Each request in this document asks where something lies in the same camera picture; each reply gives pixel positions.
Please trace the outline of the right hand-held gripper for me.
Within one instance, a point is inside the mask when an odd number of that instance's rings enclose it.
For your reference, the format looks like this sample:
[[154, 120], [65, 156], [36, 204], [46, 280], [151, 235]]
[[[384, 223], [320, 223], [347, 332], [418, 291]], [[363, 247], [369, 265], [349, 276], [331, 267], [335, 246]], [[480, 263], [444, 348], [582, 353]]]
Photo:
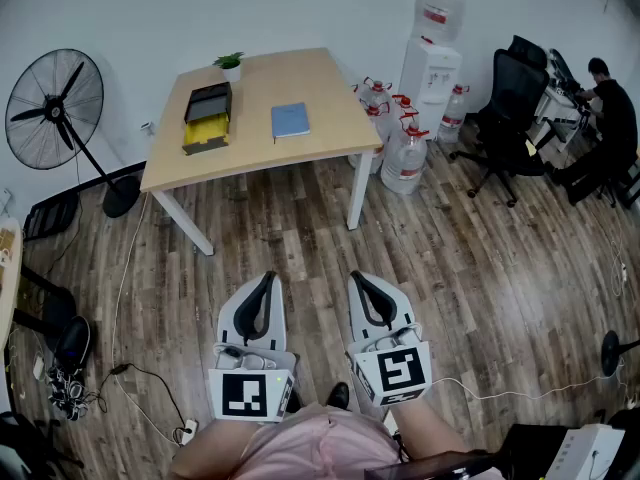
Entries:
[[386, 407], [420, 398], [432, 385], [431, 354], [409, 298], [384, 279], [354, 270], [348, 300], [357, 342], [346, 356], [371, 404]]

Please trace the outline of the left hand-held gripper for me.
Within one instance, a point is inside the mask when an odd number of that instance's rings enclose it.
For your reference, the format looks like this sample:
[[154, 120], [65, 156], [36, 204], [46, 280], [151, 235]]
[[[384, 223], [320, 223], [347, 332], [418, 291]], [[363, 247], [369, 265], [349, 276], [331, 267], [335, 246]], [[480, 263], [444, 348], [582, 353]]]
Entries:
[[[209, 370], [214, 417], [282, 421], [294, 387], [296, 356], [285, 351], [283, 289], [275, 272], [245, 283], [222, 306], [218, 340], [223, 343], [214, 345], [215, 366]], [[259, 348], [245, 347], [250, 341]]]

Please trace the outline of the blue notebook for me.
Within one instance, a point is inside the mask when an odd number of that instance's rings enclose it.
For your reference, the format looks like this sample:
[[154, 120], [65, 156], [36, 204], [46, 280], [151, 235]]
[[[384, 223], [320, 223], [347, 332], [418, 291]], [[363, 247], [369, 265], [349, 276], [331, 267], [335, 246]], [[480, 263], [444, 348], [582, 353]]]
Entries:
[[310, 133], [307, 109], [303, 102], [274, 106], [271, 109], [271, 124], [274, 141]]

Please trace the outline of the black and yellow tray box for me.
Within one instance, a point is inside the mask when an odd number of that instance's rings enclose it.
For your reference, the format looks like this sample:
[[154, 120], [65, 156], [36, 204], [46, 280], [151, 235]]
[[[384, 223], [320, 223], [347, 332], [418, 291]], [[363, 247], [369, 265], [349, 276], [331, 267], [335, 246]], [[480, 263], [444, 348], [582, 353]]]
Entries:
[[184, 114], [183, 152], [191, 156], [228, 146], [231, 113], [229, 82], [193, 90]]

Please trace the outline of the person's right forearm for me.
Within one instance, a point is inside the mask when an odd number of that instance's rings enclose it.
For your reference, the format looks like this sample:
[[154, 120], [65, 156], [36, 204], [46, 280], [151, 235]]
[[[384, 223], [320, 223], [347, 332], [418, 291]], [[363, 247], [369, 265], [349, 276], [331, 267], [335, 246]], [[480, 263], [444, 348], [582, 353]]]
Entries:
[[471, 451], [463, 437], [435, 412], [425, 397], [395, 404], [390, 411], [412, 459]]

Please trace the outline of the white appliance box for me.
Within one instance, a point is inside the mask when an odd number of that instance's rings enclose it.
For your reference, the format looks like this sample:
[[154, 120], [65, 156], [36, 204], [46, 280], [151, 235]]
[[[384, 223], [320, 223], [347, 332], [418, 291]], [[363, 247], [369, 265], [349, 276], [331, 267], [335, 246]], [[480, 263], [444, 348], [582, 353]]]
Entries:
[[609, 471], [625, 431], [605, 424], [568, 430], [544, 480], [601, 480]]

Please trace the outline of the white desk with equipment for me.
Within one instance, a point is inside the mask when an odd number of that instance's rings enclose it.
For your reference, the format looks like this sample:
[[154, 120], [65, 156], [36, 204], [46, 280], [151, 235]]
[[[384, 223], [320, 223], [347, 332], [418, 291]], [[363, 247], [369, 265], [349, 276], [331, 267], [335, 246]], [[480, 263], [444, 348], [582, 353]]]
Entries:
[[582, 132], [596, 133], [596, 118], [588, 101], [576, 96], [584, 88], [573, 76], [560, 52], [549, 49], [547, 60], [550, 79], [534, 113], [539, 129], [533, 144], [537, 150], [551, 144], [562, 153]]

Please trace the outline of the white power strip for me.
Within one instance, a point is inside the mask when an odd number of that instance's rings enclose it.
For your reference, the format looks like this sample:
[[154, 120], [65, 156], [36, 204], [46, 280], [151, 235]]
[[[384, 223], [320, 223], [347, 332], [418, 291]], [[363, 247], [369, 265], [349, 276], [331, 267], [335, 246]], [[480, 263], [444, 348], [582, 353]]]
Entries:
[[175, 436], [176, 436], [176, 441], [178, 445], [185, 446], [186, 444], [188, 444], [197, 433], [197, 430], [198, 430], [198, 422], [193, 419], [187, 419], [183, 423], [183, 426], [179, 427], [176, 430]]

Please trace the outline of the person's pink shirt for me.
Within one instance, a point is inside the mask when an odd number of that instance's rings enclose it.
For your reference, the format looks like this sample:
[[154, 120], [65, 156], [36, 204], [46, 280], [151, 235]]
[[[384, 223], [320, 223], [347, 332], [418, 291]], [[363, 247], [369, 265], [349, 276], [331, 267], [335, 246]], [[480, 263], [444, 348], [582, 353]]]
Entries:
[[398, 462], [381, 422], [313, 403], [257, 431], [230, 480], [363, 480], [366, 470]]

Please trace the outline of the black flat floor rack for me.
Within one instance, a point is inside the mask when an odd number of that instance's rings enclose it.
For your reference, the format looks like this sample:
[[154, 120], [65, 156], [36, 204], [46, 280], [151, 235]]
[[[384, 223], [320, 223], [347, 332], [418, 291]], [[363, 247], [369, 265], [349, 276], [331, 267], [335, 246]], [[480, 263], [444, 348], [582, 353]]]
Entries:
[[48, 238], [67, 230], [78, 204], [79, 197], [75, 192], [60, 194], [35, 204], [23, 226], [24, 241]]

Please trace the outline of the black round stand base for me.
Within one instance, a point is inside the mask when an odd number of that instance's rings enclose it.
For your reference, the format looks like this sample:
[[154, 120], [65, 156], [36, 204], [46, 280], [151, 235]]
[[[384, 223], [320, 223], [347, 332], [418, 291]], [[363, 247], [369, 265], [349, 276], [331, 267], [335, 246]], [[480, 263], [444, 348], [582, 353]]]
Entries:
[[613, 376], [619, 366], [621, 356], [627, 351], [640, 346], [640, 339], [621, 343], [618, 334], [614, 330], [610, 330], [604, 336], [601, 345], [601, 367], [606, 377]]

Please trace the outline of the white water dispenser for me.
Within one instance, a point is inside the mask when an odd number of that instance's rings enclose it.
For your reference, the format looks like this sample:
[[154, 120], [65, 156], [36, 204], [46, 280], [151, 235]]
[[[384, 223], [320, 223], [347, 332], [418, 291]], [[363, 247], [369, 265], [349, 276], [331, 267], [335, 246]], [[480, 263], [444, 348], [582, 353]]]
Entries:
[[462, 65], [462, 55], [448, 46], [430, 44], [422, 38], [407, 43], [398, 87], [418, 112], [422, 130], [435, 139]]

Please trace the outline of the side desk with black legs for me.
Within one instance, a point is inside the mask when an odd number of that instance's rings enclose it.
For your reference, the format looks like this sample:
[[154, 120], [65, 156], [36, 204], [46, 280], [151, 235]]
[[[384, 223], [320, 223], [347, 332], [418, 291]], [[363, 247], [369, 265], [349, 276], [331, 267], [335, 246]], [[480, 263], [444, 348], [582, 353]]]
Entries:
[[[54, 351], [60, 335], [76, 315], [73, 295], [54, 285], [22, 263], [23, 234], [19, 222], [0, 216], [0, 348], [4, 348], [13, 323], [43, 336], [46, 346]], [[22, 279], [43, 289], [45, 298], [42, 317], [37, 318], [17, 308]]]

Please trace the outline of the green plant in white pot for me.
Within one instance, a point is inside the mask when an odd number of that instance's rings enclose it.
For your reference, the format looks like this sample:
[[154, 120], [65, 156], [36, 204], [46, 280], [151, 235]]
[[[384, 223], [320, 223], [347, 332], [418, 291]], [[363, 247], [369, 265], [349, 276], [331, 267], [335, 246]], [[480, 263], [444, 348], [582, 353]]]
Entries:
[[243, 52], [219, 56], [213, 65], [222, 70], [225, 79], [229, 83], [235, 83], [241, 78], [241, 62], [243, 56]]

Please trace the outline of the black standing fan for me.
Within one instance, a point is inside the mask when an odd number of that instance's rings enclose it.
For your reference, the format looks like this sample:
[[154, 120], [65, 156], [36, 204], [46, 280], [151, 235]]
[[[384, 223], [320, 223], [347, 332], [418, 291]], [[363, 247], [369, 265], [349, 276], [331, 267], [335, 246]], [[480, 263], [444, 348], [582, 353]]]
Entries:
[[103, 212], [118, 218], [137, 202], [140, 181], [133, 175], [113, 179], [87, 147], [103, 105], [103, 78], [93, 59], [76, 49], [56, 49], [33, 61], [16, 81], [6, 106], [5, 135], [14, 157], [38, 171], [83, 154], [108, 185]]

